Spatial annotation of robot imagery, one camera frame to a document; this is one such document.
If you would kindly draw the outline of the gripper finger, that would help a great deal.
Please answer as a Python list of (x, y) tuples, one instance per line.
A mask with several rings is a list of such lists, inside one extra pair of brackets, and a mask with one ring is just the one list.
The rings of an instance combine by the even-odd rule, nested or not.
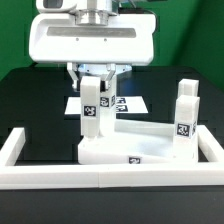
[(110, 88), (110, 81), (116, 72), (116, 65), (114, 63), (106, 65), (106, 71), (101, 76), (101, 90), (107, 91)]
[(67, 71), (73, 81), (72, 88), (74, 91), (80, 90), (80, 77), (78, 75), (78, 65), (73, 62), (67, 63)]

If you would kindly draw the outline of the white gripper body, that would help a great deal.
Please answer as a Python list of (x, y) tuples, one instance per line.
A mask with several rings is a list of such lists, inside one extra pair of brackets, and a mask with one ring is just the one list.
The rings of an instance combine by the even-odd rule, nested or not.
[(68, 13), (43, 13), (32, 22), (29, 55), (42, 63), (143, 66), (154, 57), (155, 28), (153, 14), (120, 14), (106, 26), (79, 26)]

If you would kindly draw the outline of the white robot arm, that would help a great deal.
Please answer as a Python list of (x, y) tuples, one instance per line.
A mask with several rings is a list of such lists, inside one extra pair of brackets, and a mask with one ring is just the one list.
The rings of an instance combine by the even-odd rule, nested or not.
[(29, 37), (29, 55), (39, 63), (63, 63), (74, 84), (81, 64), (104, 65), (101, 89), (110, 88), (118, 65), (145, 66), (154, 57), (157, 18), (123, 0), (36, 0), (38, 15)]

